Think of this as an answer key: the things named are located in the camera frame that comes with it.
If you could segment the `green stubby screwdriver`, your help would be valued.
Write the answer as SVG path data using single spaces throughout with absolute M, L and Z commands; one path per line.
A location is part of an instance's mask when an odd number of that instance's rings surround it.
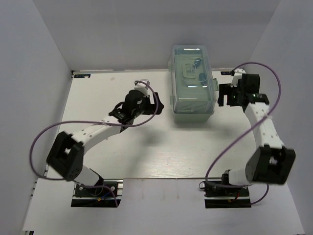
M 199 74 L 199 82 L 202 84 L 202 86 L 207 85 L 207 76 L 205 73 L 202 72 Z
M 196 58 L 194 60 L 194 67 L 198 68 L 201 65 L 201 63 L 202 63 L 202 59 L 201 58 Z

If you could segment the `green plastic toolbox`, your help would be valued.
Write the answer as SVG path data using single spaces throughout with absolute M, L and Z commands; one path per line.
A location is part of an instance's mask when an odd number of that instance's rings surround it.
M 202 63 L 194 67 L 194 60 Z M 213 78 L 207 48 L 203 45 L 175 45 L 169 61 L 171 104 L 175 123 L 204 123 L 214 114 L 218 82 Z M 205 73 L 207 85 L 199 82 Z

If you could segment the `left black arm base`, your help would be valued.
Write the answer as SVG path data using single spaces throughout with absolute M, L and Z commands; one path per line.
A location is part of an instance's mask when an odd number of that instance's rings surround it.
M 117 208 L 122 198 L 123 180 L 106 180 L 98 188 L 75 184 L 71 207 Z

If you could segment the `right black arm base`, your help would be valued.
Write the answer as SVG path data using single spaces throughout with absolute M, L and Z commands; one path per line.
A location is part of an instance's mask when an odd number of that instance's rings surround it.
M 202 181 L 199 189 L 204 192 L 206 209 L 251 208 L 248 188 L 214 188 Z

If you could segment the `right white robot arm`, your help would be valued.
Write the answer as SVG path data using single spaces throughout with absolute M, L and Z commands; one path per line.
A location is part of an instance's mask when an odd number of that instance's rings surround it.
M 219 85 L 218 105 L 240 106 L 253 128 L 256 151 L 246 165 L 231 169 L 221 182 L 221 190 L 233 195 L 243 185 L 283 185 L 287 181 L 296 154 L 286 148 L 270 116 L 268 97 L 259 92 L 260 76 L 235 71 L 232 81 Z

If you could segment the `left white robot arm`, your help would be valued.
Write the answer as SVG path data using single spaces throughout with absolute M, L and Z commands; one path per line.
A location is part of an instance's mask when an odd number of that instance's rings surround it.
M 59 133 L 46 159 L 47 164 L 64 180 L 82 184 L 92 195 L 99 195 L 103 191 L 103 178 L 83 165 L 84 155 L 100 142 L 131 127 L 138 116 L 161 114 L 164 105 L 158 93 L 153 97 L 152 104 L 148 94 L 131 90 L 99 124 L 75 133 Z

